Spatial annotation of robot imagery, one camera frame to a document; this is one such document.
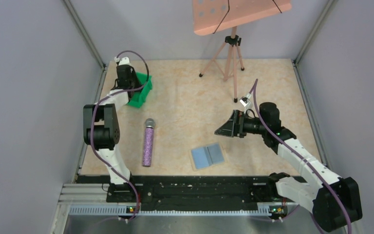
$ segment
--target green plastic basket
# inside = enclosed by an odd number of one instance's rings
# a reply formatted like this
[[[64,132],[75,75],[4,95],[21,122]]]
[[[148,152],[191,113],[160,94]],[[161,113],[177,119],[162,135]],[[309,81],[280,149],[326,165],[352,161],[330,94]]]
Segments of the green plastic basket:
[[[141,84],[144,84],[147,81],[147,75],[143,73],[137,72],[137,78],[140,81]],[[140,108],[144,102],[147,99],[147,95],[152,89],[152,76],[150,75],[150,78],[148,80],[148,83],[144,86],[143,90],[141,92],[134,93],[134,96],[132,96],[131,101],[127,103],[129,106]]]

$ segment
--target microphone head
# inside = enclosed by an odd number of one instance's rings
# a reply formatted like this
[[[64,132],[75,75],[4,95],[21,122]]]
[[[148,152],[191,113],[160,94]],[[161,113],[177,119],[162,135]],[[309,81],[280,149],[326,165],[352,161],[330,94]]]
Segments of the microphone head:
[[[155,122],[152,118],[146,119],[146,128],[155,128]]]

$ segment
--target table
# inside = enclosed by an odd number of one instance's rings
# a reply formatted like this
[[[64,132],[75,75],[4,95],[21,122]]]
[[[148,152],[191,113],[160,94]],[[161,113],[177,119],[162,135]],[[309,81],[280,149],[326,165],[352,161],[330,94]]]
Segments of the table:
[[[244,59],[245,70],[238,67],[238,95],[244,96],[259,79],[258,104],[274,102],[280,110],[282,125],[296,134],[304,147],[319,159],[306,109],[290,59]],[[200,78],[200,69],[207,60],[147,61],[153,89],[140,108],[124,106],[118,110],[121,130],[119,142],[126,166],[133,175],[157,176],[266,176],[272,172],[298,175],[290,164],[278,157],[263,143],[261,136],[229,138],[214,135],[234,109],[243,106],[233,102],[233,79],[224,82],[212,65]],[[145,73],[141,61],[131,61],[137,72]],[[111,62],[101,96],[113,87],[116,64]],[[151,167],[142,166],[144,122],[156,122]],[[193,170],[190,150],[220,143],[225,163]],[[108,174],[89,147],[81,175]]]

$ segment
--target gray floor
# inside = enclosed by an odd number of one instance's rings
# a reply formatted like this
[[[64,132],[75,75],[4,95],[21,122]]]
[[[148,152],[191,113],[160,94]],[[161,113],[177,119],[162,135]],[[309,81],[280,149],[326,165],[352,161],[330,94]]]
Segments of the gray floor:
[[[128,225],[105,216],[70,216],[64,234],[316,234],[309,213],[299,209],[283,223],[252,220],[244,216],[140,216]],[[332,232],[343,234],[343,230]]]

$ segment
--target tripod leg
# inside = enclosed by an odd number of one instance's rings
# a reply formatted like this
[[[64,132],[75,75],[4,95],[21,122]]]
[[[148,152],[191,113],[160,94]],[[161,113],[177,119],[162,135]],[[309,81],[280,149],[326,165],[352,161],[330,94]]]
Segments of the tripod leg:
[[[231,60],[231,52],[233,51],[233,46],[228,47],[228,54],[227,54],[227,61],[224,69],[224,81],[228,80],[229,78],[229,70],[230,70],[230,60]]]
[[[210,64],[212,63],[212,62],[214,62],[214,60],[217,58],[217,56],[219,55],[219,53],[223,50],[223,48],[224,48],[224,46],[226,45],[226,42],[224,42],[221,46],[220,46],[220,48],[219,48],[219,50],[217,51],[217,53],[213,56],[213,58],[207,63],[207,65],[205,66],[205,68],[200,72],[200,74],[199,74],[199,77],[202,77],[203,75],[204,75],[204,72],[206,72],[206,70],[209,68],[209,66],[210,66]]]
[[[234,102],[237,102],[237,63],[236,63],[236,50],[233,48],[233,83],[234,83]]]
[[[243,58],[242,58],[242,52],[240,50],[240,46],[236,46],[236,48],[237,48],[237,54],[239,54],[240,67],[242,71],[244,71]]]

